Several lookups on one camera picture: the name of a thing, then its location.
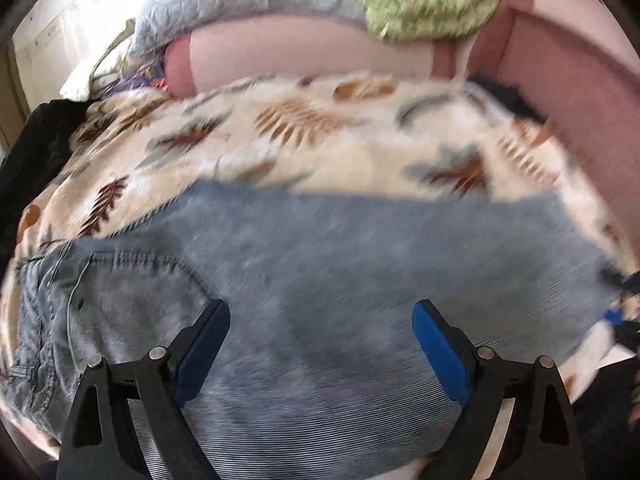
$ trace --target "dark clothing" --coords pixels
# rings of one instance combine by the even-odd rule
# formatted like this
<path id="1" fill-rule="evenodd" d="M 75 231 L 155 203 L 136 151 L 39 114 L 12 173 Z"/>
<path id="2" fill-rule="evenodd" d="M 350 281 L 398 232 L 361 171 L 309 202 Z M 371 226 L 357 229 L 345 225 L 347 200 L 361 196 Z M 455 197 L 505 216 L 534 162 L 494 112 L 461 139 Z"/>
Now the dark clothing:
<path id="1" fill-rule="evenodd" d="M 640 476 L 640 424 L 629 428 L 638 360 L 603 368 L 574 404 L 586 480 L 631 480 Z"/>
<path id="2" fill-rule="evenodd" d="M 537 123 L 546 123 L 547 118 L 532 108 L 520 95 L 518 88 L 515 86 L 505 86 L 494 79 L 482 74 L 475 74 L 469 79 L 472 83 L 481 86 L 489 94 L 494 96 L 502 105 L 518 117 L 526 117 L 536 121 Z"/>
<path id="3" fill-rule="evenodd" d="M 15 249 L 22 210 L 36 198 L 69 160 L 69 136 L 84 121 L 91 102 L 56 100 L 29 116 L 0 169 L 0 268 Z"/>

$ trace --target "black clamp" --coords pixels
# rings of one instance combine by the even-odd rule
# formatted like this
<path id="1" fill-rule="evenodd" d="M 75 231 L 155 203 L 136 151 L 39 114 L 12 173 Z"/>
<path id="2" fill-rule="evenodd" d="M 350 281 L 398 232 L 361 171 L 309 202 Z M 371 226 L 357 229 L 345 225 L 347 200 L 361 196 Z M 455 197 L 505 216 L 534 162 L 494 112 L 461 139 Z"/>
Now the black clamp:
<path id="1" fill-rule="evenodd" d="M 139 399 L 171 477 L 219 480 L 180 408 L 197 397 L 229 323 L 228 305 L 215 300 L 168 348 L 155 347 L 142 359 L 123 364 L 91 360 L 69 413 L 58 478 L 152 478 L 129 411 L 128 399 Z"/>
<path id="2" fill-rule="evenodd" d="M 550 357 L 533 364 L 507 361 L 476 348 L 450 326 L 431 301 L 414 307 L 414 333 L 447 395 L 463 410 L 420 480 L 468 480 L 478 467 L 503 399 L 513 414 L 491 479 L 583 480 L 574 412 Z"/>
<path id="3" fill-rule="evenodd" d="M 640 272 L 636 272 L 629 276 L 623 276 L 614 267 L 606 267 L 605 269 L 602 269 L 602 277 L 606 282 L 623 292 L 628 292 L 629 294 L 640 294 Z"/>

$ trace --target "pink sofa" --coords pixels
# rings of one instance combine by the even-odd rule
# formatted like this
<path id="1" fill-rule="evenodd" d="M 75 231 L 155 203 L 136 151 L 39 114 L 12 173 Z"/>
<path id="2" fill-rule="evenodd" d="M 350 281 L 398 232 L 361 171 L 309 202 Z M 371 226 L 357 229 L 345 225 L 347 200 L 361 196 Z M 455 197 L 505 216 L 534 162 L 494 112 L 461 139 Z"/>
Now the pink sofa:
<path id="1" fill-rule="evenodd" d="M 265 16 L 207 25 L 166 51 L 177 96 L 244 76 L 371 70 L 453 78 L 482 72 L 518 86 L 550 116 L 640 254 L 640 59 L 599 0 L 503 0 L 457 41 L 381 43 L 327 18 Z"/>

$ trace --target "light blue denim fabric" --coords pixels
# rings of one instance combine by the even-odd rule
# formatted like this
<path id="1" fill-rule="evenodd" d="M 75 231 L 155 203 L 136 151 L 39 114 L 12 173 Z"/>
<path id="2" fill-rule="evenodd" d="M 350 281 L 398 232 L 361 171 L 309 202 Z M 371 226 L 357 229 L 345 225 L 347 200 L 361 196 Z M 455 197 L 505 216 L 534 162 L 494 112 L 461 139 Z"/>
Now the light blue denim fabric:
<path id="1" fill-rule="evenodd" d="M 553 193 L 417 203 L 201 180 L 20 269 L 3 394 L 60 437 L 89 356 L 138 359 L 222 298 L 231 329 L 183 410 L 220 475 L 368 478 L 437 449 L 458 416 L 412 335 L 416 301 L 504 358 L 562 362 L 612 300 L 605 260 Z"/>

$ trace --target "patterned blanket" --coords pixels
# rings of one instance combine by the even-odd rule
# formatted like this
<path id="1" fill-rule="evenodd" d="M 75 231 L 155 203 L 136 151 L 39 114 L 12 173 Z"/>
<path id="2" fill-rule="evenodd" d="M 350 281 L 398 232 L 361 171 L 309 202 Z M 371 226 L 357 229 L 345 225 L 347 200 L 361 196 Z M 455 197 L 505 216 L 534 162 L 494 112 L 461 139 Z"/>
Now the patterned blanket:
<path id="1" fill-rule="evenodd" d="M 2 284 L 4 375 L 18 343 L 16 267 L 66 240 L 107 237 L 201 177 L 292 193 L 422 202 L 479 195 L 511 203 L 553 192 L 585 238 L 622 269 L 638 268 L 624 233 L 552 125 L 515 118 L 471 84 L 366 74 L 262 78 L 185 101 L 141 89 L 93 105 L 72 147 L 65 169 L 20 222 L 15 260 Z M 631 313 L 637 305 L 626 300 L 623 307 Z M 610 333 L 596 325 L 563 364 L 572 399 L 590 384 L 610 345 Z M 3 411 L 41 449 L 57 455 L 58 443 L 49 435 Z M 504 430 L 508 415 L 501 417 Z M 480 475 L 495 462 L 501 445 L 496 434 Z M 406 469 L 405 477 L 415 471 Z"/>

